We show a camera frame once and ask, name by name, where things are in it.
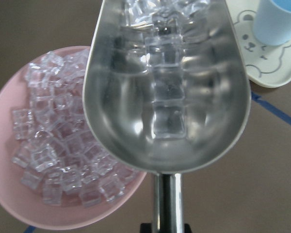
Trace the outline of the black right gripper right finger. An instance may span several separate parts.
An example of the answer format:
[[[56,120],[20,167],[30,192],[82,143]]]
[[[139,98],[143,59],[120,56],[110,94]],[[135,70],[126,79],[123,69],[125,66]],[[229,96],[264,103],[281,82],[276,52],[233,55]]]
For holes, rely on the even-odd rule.
[[[189,224],[184,224],[184,233],[192,233],[192,229]]]

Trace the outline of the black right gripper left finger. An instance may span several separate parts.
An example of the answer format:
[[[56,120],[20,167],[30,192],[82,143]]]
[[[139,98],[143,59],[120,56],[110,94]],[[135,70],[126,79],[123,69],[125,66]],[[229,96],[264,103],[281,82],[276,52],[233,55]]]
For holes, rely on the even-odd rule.
[[[154,233],[154,227],[152,223],[141,223],[139,233]]]

